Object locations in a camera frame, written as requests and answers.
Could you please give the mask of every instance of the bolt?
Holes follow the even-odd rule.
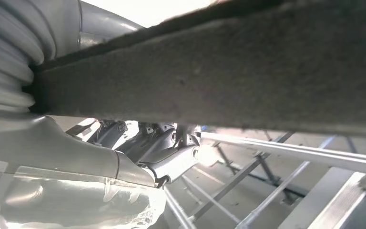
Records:
[[[125,131],[126,128],[127,128],[127,126],[125,125],[125,123],[120,123],[119,127],[118,127],[118,130],[119,131]]]

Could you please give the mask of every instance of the bright light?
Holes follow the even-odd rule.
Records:
[[[83,0],[143,27],[209,6],[214,0]]]
[[[216,150],[214,147],[211,147],[209,145],[200,146],[198,152],[198,161],[203,166],[213,166],[218,161],[218,159],[219,158],[216,154]]]
[[[132,30],[132,31],[137,31],[138,29],[137,28],[135,28],[135,27],[133,27],[133,26],[131,26],[131,25],[127,25],[127,24],[125,24],[125,23],[121,23],[120,24],[122,27],[125,27],[125,28],[127,28],[127,29],[129,29],[129,30]]]

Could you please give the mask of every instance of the plastic wrap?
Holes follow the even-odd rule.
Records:
[[[107,177],[32,167],[0,171],[0,229],[144,229],[165,203],[161,189]]]

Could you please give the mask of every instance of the metal rod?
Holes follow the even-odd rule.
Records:
[[[225,213],[229,218],[231,218],[236,223],[240,222],[240,219],[238,219],[234,214],[229,212],[226,208],[224,208],[220,203],[215,201],[208,193],[206,193],[204,190],[202,190],[198,185],[196,185],[194,182],[192,182],[188,177],[185,175],[182,175],[182,178],[186,180],[191,186],[193,186],[195,189],[197,189],[201,194],[203,194],[207,199],[209,199],[212,203],[214,203],[215,206],[217,206],[223,213]]]
[[[266,161],[261,157],[261,155],[256,156],[257,160],[260,161],[260,165],[262,166],[264,172],[266,173],[267,177],[269,178],[272,185],[277,184],[278,179],[273,174],[269,166],[267,165]],[[285,189],[283,190],[283,193],[285,195],[285,202],[289,205],[292,205],[296,199],[294,199]]]
[[[262,158],[262,156],[257,155],[256,159],[260,161],[260,165],[262,166],[262,168],[263,168],[264,172],[266,173],[267,177],[269,178],[270,182],[272,184],[277,183],[276,176],[274,176],[273,172],[271,171],[271,169],[267,165],[266,161]]]
[[[348,147],[350,148],[350,151],[352,153],[358,154],[357,149],[356,149],[356,146],[354,145],[353,140],[351,140],[351,138],[349,136],[346,136],[345,138],[346,138]]]
[[[289,139],[294,132],[287,132],[284,135],[275,139],[275,142],[285,142]],[[262,157],[266,159],[269,157],[269,153],[264,153]],[[252,163],[248,164],[247,166],[243,167],[239,172],[236,173],[235,176],[231,177],[228,182],[226,182],[216,193],[212,196],[215,201],[219,201],[222,197],[224,197],[229,191],[231,191],[241,180],[243,180],[250,172],[252,172],[257,166],[259,166],[260,162],[255,160]],[[205,204],[199,206],[192,212],[192,218],[197,220],[201,217],[205,212],[207,212],[213,206],[213,202],[208,201]]]
[[[335,150],[318,149],[306,146],[278,144],[263,140],[233,137],[208,132],[203,132],[202,138],[250,148],[253,150],[293,156],[306,161],[314,161],[335,167],[341,167],[353,171],[361,171],[366,173],[366,155],[346,153]]]
[[[223,152],[223,150],[221,149],[220,144],[218,143],[218,144],[216,144],[214,147],[217,149],[218,153],[221,155],[222,159],[225,161],[225,164],[226,164],[227,166],[228,166],[228,165],[230,165],[230,164],[231,164],[231,162],[229,161],[228,157],[225,155],[225,153],[224,153],[224,152]],[[229,167],[229,166],[228,166],[228,168],[231,170],[231,172],[232,172],[234,175],[236,174],[236,171],[235,171],[234,169],[232,169],[232,168],[231,168],[231,167]]]
[[[326,147],[335,136],[327,138],[319,148]],[[290,182],[297,177],[308,165],[309,161],[304,161],[294,172],[292,172],[256,209],[254,209],[244,220],[237,226],[237,229],[249,228],[250,224],[260,215],[260,213],[282,192]]]
[[[187,194],[191,196],[197,204],[202,205],[203,202],[193,193],[192,189],[189,187],[189,184],[184,179],[180,179],[184,183],[184,189],[186,190]]]
[[[264,135],[266,135],[267,140],[271,141],[271,140],[272,140],[272,138],[270,137],[270,135],[269,135],[269,133],[267,132],[267,130],[263,130],[263,132],[264,132]]]
[[[217,162],[225,165],[225,163],[223,161],[218,160]],[[238,166],[236,164],[230,164],[229,167],[233,168],[235,171],[240,171],[242,169],[240,166]],[[262,182],[265,182],[266,184],[274,186],[274,187],[278,187],[282,183],[281,180],[278,180],[278,182],[276,184],[272,184],[271,182],[269,182],[268,177],[266,177],[264,174],[259,173],[257,171],[250,172],[248,174],[248,176],[251,178],[260,180]],[[298,187],[298,186],[295,186],[292,184],[289,184],[284,190],[288,191],[289,193],[294,194],[298,197],[301,197],[301,198],[304,198],[309,192],[309,190],[307,190],[305,188]]]
[[[177,200],[172,196],[172,194],[169,192],[169,189],[167,187],[163,188],[166,193],[166,200],[173,211],[174,215],[176,216],[177,220],[180,222],[183,228],[185,229],[196,229],[197,227],[189,220],[186,213],[184,212],[183,208],[179,205]]]

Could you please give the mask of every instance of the metal bar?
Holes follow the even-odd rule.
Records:
[[[241,167],[239,167],[238,165],[235,165],[235,164],[230,164],[229,167],[231,167],[235,171],[240,171],[242,169]],[[266,184],[269,184],[269,185],[274,186],[274,187],[278,187],[282,183],[281,180],[278,180],[278,182],[276,184],[271,184],[271,182],[269,182],[268,177],[266,177],[264,174],[261,174],[257,171],[250,172],[248,174],[248,176],[251,177],[251,178],[263,181]],[[308,194],[308,190],[306,190],[302,187],[292,185],[292,184],[289,184],[284,190],[291,193],[291,194],[293,194],[293,195],[301,197],[301,198],[304,198]]]
[[[350,148],[350,152],[358,154],[356,146],[354,145],[353,140],[351,140],[351,138],[349,136],[345,136],[348,147]]]
[[[251,138],[234,137],[213,133],[202,133],[202,138],[223,142],[226,144],[260,150],[269,153],[297,157],[306,161],[314,161],[335,167],[361,171],[366,173],[366,155],[346,153],[335,150],[318,149],[306,146],[278,144]]]
[[[267,177],[269,178],[270,182],[272,184],[277,183],[277,178],[276,176],[273,175],[271,169],[269,168],[269,166],[267,165],[266,161],[262,158],[261,155],[257,155],[256,159],[260,162],[260,165],[262,166],[264,172],[266,173]]]
[[[325,209],[354,172],[332,167],[315,184],[278,227],[279,229],[306,229]]]
[[[182,175],[182,178],[186,180],[191,186],[193,186],[195,189],[197,189],[201,194],[203,194],[209,201],[211,201],[215,206],[217,206],[223,213],[225,213],[229,218],[231,218],[236,223],[240,222],[240,219],[238,219],[234,214],[229,212],[226,208],[224,208],[220,203],[215,201],[208,193],[206,193],[204,190],[202,190],[198,185],[196,185],[194,182],[192,182],[188,177],[185,175]]]
[[[218,180],[217,178],[213,177],[212,175],[210,175],[210,174],[208,174],[208,173],[206,173],[206,172],[202,171],[201,169],[199,169],[199,168],[197,168],[197,167],[193,167],[193,169],[194,169],[194,170],[196,170],[197,172],[199,172],[199,173],[203,174],[203,175],[204,175],[204,176],[206,176],[207,178],[209,178],[209,179],[211,179],[211,180],[213,180],[213,181],[217,182],[218,184],[220,184],[220,185],[224,185],[224,182],[222,182],[222,181]]]
[[[172,196],[169,189],[167,187],[163,188],[166,193],[166,200],[169,207],[172,209],[174,215],[177,220],[179,220],[180,224],[185,229],[196,229],[197,227],[189,220],[183,208],[179,205],[177,200]]]
[[[267,130],[263,130],[263,132],[264,132],[264,135],[266,135],[266,137],[267,137],[267,140],[268,141],[272,141],[273,139],[270,137],[270,135],[269,135],[269,133],[267,132]]]
[[[325,148],[336,136],[327,138],[319,146],[319,148]],[[249,228],[250,224],[260,215],[260,213],[284,190],[290,182],[297,177],[308,165],[309,161],[304,161],[294,172],[292,172],[283,182],[277,187],[256,209],[254,209],[245,219],[243,219],[237,229]]]
[[[366,135],[366,0],[227,1],[34,72],[45,114]]]
[[[354,172],[308,228],[362,228],[355,225],[344,227],[344,224],[355,209],[366,202],[366,190],[359,185],[364,175],[364,173]]]
[[[259,160],[260,165],[262,166],[264,172],[266,173],[267,177],[269,178],[271,184],[272,185],[277,184],[278,179],[276,178],[276,176],[273,175],[273,173],[270,170],[269,166],[267,165],[266,161],[260,155],[256,156],[256,159]],[[295,199],[285,189],[283,189],[283,193],[285,196],[285,202],[288,205],[292,205],[295,202]]]
[[[193,191],[191,190],[191,188],[190,188],[189,184],[186,182],[186,180],[185,179],[180,179],[180,180],[184,183],[184,189],[186,190],[187,194],[189,196],[191,196],[196,201],[197,204],[202,205],[203,202],[193,193]]]
[[[217,152],[221,155],[222,159],[224,160],[225,164],[228,166],[231,164],[231,162],[229,161],[228,157],[225,155],[225,153],[223,152],[223,150],[220,147],[220,144],[216,144],[214,146],[215,148],[217,148]],[[234,169],[232,169],[230,166],[228,166],[228,168],[231,170],[231,172],[235,175],[236,171]]]
[[[282,143],[289,139],[294,132],[287,132],[283,136],[278,137],[274,141]],[[266,159],[270,154],[264,153],[262,157]],[[226,182],[215,194],[213,194],[213,198],[215,201],[219,201],[222,197],[224,197],[232,188],[234,188],[241,180],[243,180],[252,170],[254,170],[260,164],[259,161],[255,160],[254,162],[248,164],[243,167],[238,173],[235,174],[228,182]],[[197,220],[201,217],[205,212],[207,212],[213,206],[213,202],[208,201],[203,205],[199,206],[192,213],[192,217],[194,220]]]

